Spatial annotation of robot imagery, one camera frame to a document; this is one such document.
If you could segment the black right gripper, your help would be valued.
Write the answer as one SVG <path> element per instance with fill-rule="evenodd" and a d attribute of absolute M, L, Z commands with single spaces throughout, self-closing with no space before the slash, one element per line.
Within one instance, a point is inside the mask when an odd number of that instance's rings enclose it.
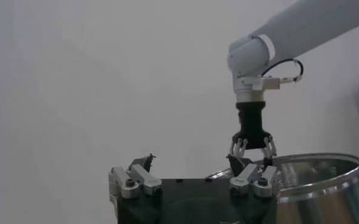
<path fill-rule="evenodd" d="M 232 136 L 229 154 L 242 158 L 245 150 L 263 148 L 263 165 L 272 166 L 277 152 L 273 137 L 263 129 L 262 109 L 266 102 L 240 102 L 235 106 L 238 110 L 240 130 Z"/>

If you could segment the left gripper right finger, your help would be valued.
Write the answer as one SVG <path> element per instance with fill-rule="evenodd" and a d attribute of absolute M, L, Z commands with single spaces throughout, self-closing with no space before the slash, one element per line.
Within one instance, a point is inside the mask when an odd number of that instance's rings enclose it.
<path fill-rule="evenodd" d="M 260 167 L 246 158 L 228 154 L 233 177 L 229 178 L 229 188 L 237 195 L 249 193 L 258 198 L 278 197 L 281 191 L 279 170 L 276 166 Z"/>

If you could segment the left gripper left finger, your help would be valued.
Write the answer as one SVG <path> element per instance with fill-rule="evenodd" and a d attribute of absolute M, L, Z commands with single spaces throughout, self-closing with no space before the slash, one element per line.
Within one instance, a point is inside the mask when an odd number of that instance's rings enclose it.
<path fill-rule="evenodd" d="M 112 200 L 116 197 L 134 199 L 144 194 L 149 197 L 162 196 L 162 180 L 150 174 L 153 154 L 134 159 L 125 169 L 114 166 L 108 172 L 108 191 Z"/>

